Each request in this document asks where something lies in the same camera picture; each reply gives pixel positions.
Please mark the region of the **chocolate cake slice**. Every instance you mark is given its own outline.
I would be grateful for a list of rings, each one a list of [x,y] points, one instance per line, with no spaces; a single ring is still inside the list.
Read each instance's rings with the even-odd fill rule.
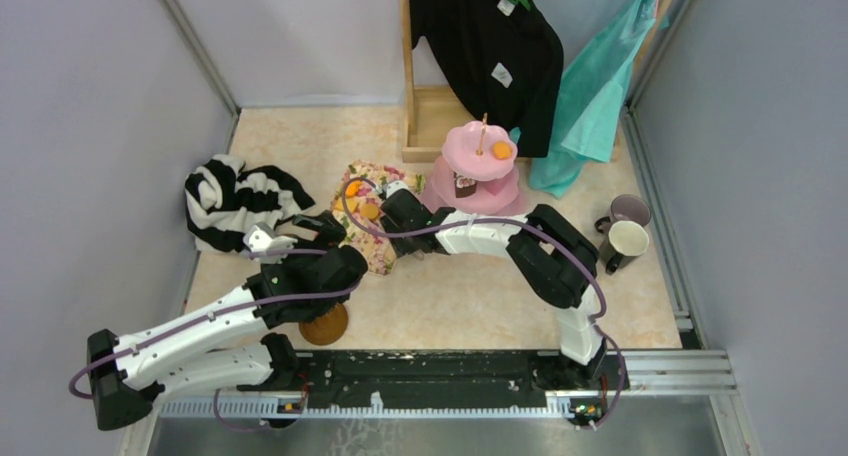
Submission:
[[[478,181],[474,178],[454,173],[454,193],[457,199],[473,196],[477,192]]]

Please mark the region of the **round ridged biscuit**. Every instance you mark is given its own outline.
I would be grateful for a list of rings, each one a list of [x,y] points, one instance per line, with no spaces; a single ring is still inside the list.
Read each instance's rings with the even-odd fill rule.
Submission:
[[[374,203],[365,203],[359,208],[359,214],[369,221],[377,221],[380,217],[380,208]]]

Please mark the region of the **orange fish shaped biscuit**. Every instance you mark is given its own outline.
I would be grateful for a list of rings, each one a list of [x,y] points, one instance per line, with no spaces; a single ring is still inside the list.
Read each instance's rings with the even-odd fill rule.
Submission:
[[[359,192],[359,190],[360,190],[361,185],[362,185],[362,182],[361,182],[361,181],[359,181],[359,180],[357,180],[357,181],[350,181],[350,182],[347,184],[347,186],[346,186],[346,188],[345,188],[345,191],[344,191],[345,197],[346,197],[346,198],[353,198],[353,197],[355,197],[355,196],[358,194],[358,192]]]

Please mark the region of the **floral serving tray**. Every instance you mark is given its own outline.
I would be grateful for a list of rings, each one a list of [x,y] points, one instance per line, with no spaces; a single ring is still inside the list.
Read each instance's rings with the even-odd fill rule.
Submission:
[[[395,266],[398,259],[397,254],[392,248],[389,239],[378,237],[367,231],[362,230],[352,223],[351,218],[345,211],[335,211],[334,204],[340,197],[345,197],[344,191],[348,181],[351,178],[362,177],[382,188],[385,184],[396,181],[405,181],[410,190],[420,195],[426,183],[426,176],[423,173],[417,173],[411,170],[398,169],[392,166],[367,162],[364,160],[356,160],[349,164],[346,172],[343,174],[341,183],[336,190],[335,196],[331,202],[331,212],[335,218],[346,228],[346,238],[344,244],[356,248],[366,259],[369,271],[376,275],[388,275]],[[352,213],[354,219],[371,230],[381,230],[379,219],[377,221],[369,221],[359,214],[359,208],[365,203],[374,203],[381,205],[383,199],[370,184],[362,182],[358,194],[353,197],[359,202],[356,213]]]

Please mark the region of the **brown wooden coaster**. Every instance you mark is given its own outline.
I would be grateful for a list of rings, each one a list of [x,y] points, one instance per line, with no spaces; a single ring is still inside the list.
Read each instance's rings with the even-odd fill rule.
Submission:
[[[349,314],[343,303],[337,303],[326,314],[311,322],[301,322],[301,336],[310,344],[327,346],[338,341],[346,332]]]

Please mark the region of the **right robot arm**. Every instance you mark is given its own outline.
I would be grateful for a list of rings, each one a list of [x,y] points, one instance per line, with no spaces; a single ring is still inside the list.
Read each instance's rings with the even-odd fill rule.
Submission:
[[[510,260],[533,292],[554,307],[563,374],[576,388],[602,374],[607,309],[596,280],[598,249],[547,204],[517,216],[478,216],[453,207],[430,211],[402,183],[381,196],[380,223],[400,256],[478,254]]]

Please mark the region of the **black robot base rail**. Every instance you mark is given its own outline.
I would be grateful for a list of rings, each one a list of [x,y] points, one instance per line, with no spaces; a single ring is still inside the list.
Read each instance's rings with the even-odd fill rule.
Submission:
[[[299,353],[244,392],[293,391],[304,410],[412,417],[532,416],[586,426],[630,387],[623,358],[603,350],[588,366],[554,350]]]

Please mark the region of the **round smooth biscuit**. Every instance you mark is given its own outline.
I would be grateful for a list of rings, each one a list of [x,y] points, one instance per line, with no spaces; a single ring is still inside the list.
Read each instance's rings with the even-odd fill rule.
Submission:
[[[505,141],[496,141],[491,146],[491,154],[496,160],[508,160],[512,157],[512,147]]]

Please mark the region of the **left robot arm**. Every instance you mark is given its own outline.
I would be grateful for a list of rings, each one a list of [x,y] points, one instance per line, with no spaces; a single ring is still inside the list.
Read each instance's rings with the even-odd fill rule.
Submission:
[[[242,253],[260,270],[213,302],[147,330],[104,329],[88,337],[82,374],[99,430],[130,426],[177,395],[302,386],[298,356],[276,328],[328,314],[350,297],[368,264],[344,244],[345,228],[331,212],[298,215],[294,223],[314,237],[251,226]]]

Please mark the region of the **teal t-shirt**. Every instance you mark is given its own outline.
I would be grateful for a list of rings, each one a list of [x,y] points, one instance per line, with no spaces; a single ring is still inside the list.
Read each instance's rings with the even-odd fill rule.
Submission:
[[[562,73],[548,155],[535,158],[530,188],[564,195],[588,163],[609,163],[635,58],[658,19],[659,0],[630,0]]]

